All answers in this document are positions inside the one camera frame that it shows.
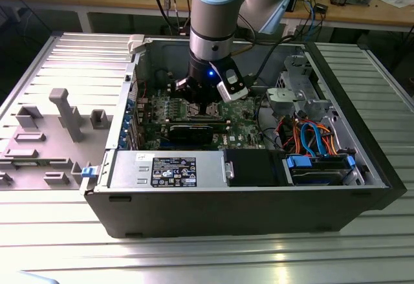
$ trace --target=power supply label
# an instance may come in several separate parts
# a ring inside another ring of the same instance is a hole
[[[154,158],[151,186],[197,187],[195,158]]]

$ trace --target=cable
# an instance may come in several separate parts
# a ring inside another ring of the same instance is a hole
[[[308,147],[308,145],[306,144],[306,139],[305,139],[305,131],[306,131],[306,127],[307,126],[312,126],[313,130],[315,131],[315,135],[316,135],[316,144],[318,145],[318,150],[320,152],[321,155],[326,155],[326,150],[323,147],[322,141],[321,141],[321,135],[320,132],[318,130],[318,127],[316,126],[316,124],[311,123],[311,122],[306,122],[301,130],[300,130],[300,140],[301,143],[303,145],[303,147],[313,156],[315,157],[315,153],[313,152],[313,150],[311,148]]]
[[[287,144],[289,144],[289,142],[293,140],[293,137],[291,137],[290,139],[288,139],[283,145],[282,148],[285,148],[287,146]]]
[[[334,137],[331,135],[331,146],[332,146],[332,151],[335,155],[337,155],[338,153],[335,150],[335,146],[334,146]]]
[[[293,121],[293,138],[295,140],[295,153],[300,153],[300,140],[298,136],[298,127],[295,121]]]
[[[188,19],[191,17],[191,5],[190,0],[187,0],[187,8],[188,8]]]
[[[179,28],[179,33],[180,33],[180,17],[179,17],[179,11],[177,10],[177,0],[173,0],[173,2],[174,2],[175,16],[177,18],[177,27]]]
[[[23,40],[23,43],[26,45],[26,47],[28,47],[29,49],[31,49],[34,52],[39,52],[38,49],[34,49],[31,46],[29,46],[26,39],[29,39],[29,40],[33,41],[34,43],[37,43],[38,45],[41,45],[41,46],[43,46],[44,43],[41,43],[40,41],[34,39],[33,37],[27,36],[26,34],[22,35],[21,33],[19,33],[19,31],[17,29],[17,25],[20,24],[20,23],[19,22],[12,22],[11,20],[9,20],[9,18],[7,16],[7,13],[5,12],[5,10],[2,7],[0,7],[0,11],[2,11],[2,13],[4,13],[4,15],[6,16],[7,25],[14,29],[16,34]]]
[[[164,9],[167,10],[167,17],[169,18],[169,10],[171,9],[171,0],[164,0]],[[168,29],[169,29],[169,34],[172,36],[173,35],[173,31],[171,29],[171,27],[168,25]]]
[[[173,25],[173,23],[171,23],[171,22],[170,22],[170,20],[167,18],[166,14],[165,14],[165,12],[164,12],[164,9],[162,9],[162,5],[161,5],[160,0],[155,0],[155,1],[157,2],[158,9],[160,10],[162,17],[164,18],[164,21],[165,21],[165,22],[166,22],[166,23],[167,23],[167,24],[168,24],[168,25],[169,25],[172,29],[176,30],[177,32],[180,32],[179,28],[175,27],[175,26]]]
[[[146,94],[147,94],[147,82],[144,82],[144,93],[141,98],[145,98]]]
[[[312,21],[310,22],[310,27],[309,27],[309,30],[308,30],[308,32],[306,34],[306,37],[305,37],[305,41],[308,41],[309,38],[310,38],[309,33],[312,31],[313,24],[315,22],[315,11],[313,10],[312,4],[308,0],[304,0],[303,2],[309,5],[310,14],[312,16]]]
[[[323,27],[323,21],[325,20],[325,18],[326,18],[326,14],[322,14],[321,13],[321,21],[320,21],[320,28],[319,28],[319,31],[318,31],[318,35],[316,36],[316,39],[315,39],[315,41],[318,41],[318,39],[319,39],[319,35],[321,34],[321,32],[322,32],[322,27]]]
[[[326,149],[328,149],[328,154],[332,155],[331,149],[329,148],[329,143],[326,141],[326,138],[323,138],[322,142],[325,144]]]
[[[251,45],[247,45],[243,48],[240,48],[237,51],[233,51],[232,53],[230,53],[230,56],[238,56],[239,54],[242,54],[248,50],[250,50],[251,48],[254,47],[254,45],[256,44],[256,33],[254,32],[253,26],[241,15],[239,14],[239,18],[241,19],[241,21],[243,21],[245,23],[245,25],[250,29],[250,31],[252,32],[252,36],[253,36],[253,42]]]
[[[272,145],[273,145],[275,148],[280,149],[279,145],[277,145],[277,144],[274,142],[274,140],[272,140],[270,137],[268,137],[268,136],[265,134],[265,132],[262,130],[262,128],[261,128],[261,126],[260,126],[260,123],[259,123],[259,112],[260,112],[261,104],[263,103],[263,100],[265,99],[265,97],[266,97],[266,93],[265,93],[265,94],[261,97],[260,102],[259,102],[259,107],[257,108],[257,111],[256,111],[256,124],[257,124],[257,128],[259,129],[259,132],[262,134],[262,136],[263,136],[265,139],[267,139],[269,142],[271,142],[271,143],[272,143]]]
[[[397,53],[394,55],[393,61],[390,65],[390,71],[393,72],[398,65],[401,63],[401,61],[412,51],[411,45],[414,44],[414,39],[412,41],[409,41],[409,36],[414,30],[414,24],[409,30],[407,36],[403,39],[403,42],[401,44],[401,47],[397,51]]]
[[[270,48],[270,50],[268,51],[267,55],[265,56],[265,58],[264,58],[264,60],[263,60],[262,64],[260,65],[260,68],[257,70],[257,73],[256,73],[256,79],[258,79],[258,78],[259,78],[259,76],[260,76],[261,72],[263,71],[263,69],[264,69],[264,68],[265,68],[265,66],[266,66],[267,61],[269,60],[270,56],[272,55],[272,53],[273,53],[274,49],[275,49],[278,45],[280,45],[281,43],[291,41],[293,38],[295,38],[295,36],[293,36],[293,35],[287,35],[287,36],[282,37],[281,39],[279,39],[279,41],[278,41],[277,43],[275,43],[275,44],[273,44],[273,45],[272,45],[272,47],[271,47],[271,48]]]
[[[5,12],[5,10],[3,9],[3,7],[0,7],[0,9],[1,9],[1,13],[0,13],[0,16],[2,16],[4,19],[8,19],[8,15],[7,15],[7,13]]]
[[[33,9],[31,9],[27,4],[26,4],[26,2],[24,1],[24,0],[20,0],[21,1],[21,3],[22,4],[24,4],[25,6],[26,6],[26,8],[28,8],[33,14],[34,14],[34,16],[39,20],[39,22],[41,23],[41,24],[43,24],[43,26],[45,27],[45,28],[47,28],[47,30],[49,31],[49,32],[52,32],[52,30],[50,29],[50,27],[48,27],[47,25],[46,25],[46,23],[45,22],[43,22],[43,20],[33,11]]]
[[[300,35],[301,37],[303,37],[303,35],[304,34],[310,34],[310,31],[311,31],[311,28],[309,28],[308,29],[308,31],[306,31],[306,33],[303,33],[303,30],[305,29],[305,27],[306,27],[306,25],[307,25],[307,23],[308,23],[308,20],[311,18],[311,16],[312,16],[312,11],[314,12],[314,10],[313,10],[313,7],[314,7],[314,5],[313,5],[313,3],[312,2],[314,2],[314,4],[316,5],[316,0],[308,0],[308,2],[310,3],[310,10],[308,10],[308,8],[305,6],[305,9],[306,9],[306,11],[309,13],[309,17],[308,17],[308,19],[306,20],[306,22],[305,22],[305,24],[302,26],[302,28],[301,28],[301,30],[298,32],[298,36]],[[316,28],[316,27],[318,27],[319,25],[321,25],[322,26],[322,23],[323,23],[323,21],[321,20],[321,22],[319,22],[314,28]]]
[[[33,16],[33,13],[30,13],[30,15],[27,17],[26,24],[25,24],[25,29],[23,30],[23,37],[24,37],[24,40],[25,40],[25,43],[26,44],[27,44],[27,41],[26,41],[26,30],[27,30],[28,22],[29,22],[29,20],[30,20],[30,18],[32,16]]]

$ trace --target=gray plastic panel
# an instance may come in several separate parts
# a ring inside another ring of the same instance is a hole
[[[0,190],[78,189],[79,176],[71,174],[73,164],[76,162],[82,168],[88,162],[92,165],[102,162],[109,128],[93,129],[89,117],[93,110],[99,109],[112,120],[125,70],[131,62],[128,39],[126,35],[70,33],[54,38],[53,44],[43,51],[44,60],[36,63],[24,86],[14,90],[15,98],[0,119],[0,151],[3,157],[9,149],[35,149],[39,159],[69,158],[72,164],[64,168],[25,165],[18,169],[2,165],[1,171],[7,172],[12,182],[0,186]],[[86,50],[97,54],[80,55]],[[78,108],[83,135],[79,143],[71,140],[58,120],[59,111],[49,100],[53,88],[67,89],[69,104]],[[36,106],[43,116],[34,119],[38,127],[34,131],[24,131],[15,118],[25,105]],[[28,142],[14,138],[16,133],[36,132],[43,133],[45,139]],[[65,172],[69,183],[49,185],[43,179],[46,172]]]

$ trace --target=metal bracket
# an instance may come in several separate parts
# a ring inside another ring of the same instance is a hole
[[[224,172],[226,173],[227,179],[233,179],[234,178],[234,169],[233,169],[233,162],[226,162],[224,164]]]
[[[136,54],[140,51],[142,51],[143,48],[145,48],[144,43],[144,35],[131,35],[128,41],[128,52],[129,54]]]
[[[321,120],[332,107],[330,100],[307,100],[303,109],[310,119]]]
[[[115,149],[106,151],[101,165],[101,170],[98,178],[98,187],[108,187],[109,177],[113,170],[113,160],[115,159]]]

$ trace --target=wooden workbench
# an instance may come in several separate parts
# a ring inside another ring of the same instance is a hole
[[[87,14],[107,12],[117,14],[160,15],[155,0],[25,0],[32,8],[71,10],[78,13],[82,29],[91,31]],[[379,0],[372,0],[369,6],[330,5],[329,0],[316,0],[328,5],[324,21],[326,27],[366,28],[377,30],[408,31],[414,24],[414,7],[396,8]],[[18,0],[0,0],[1,6],[24,6]],[[177,0],[181,12],[187,11],[186,0]],[[308,18],[302,2],[298,2],[294,12],[284,15],[283,23],[296,26]]]

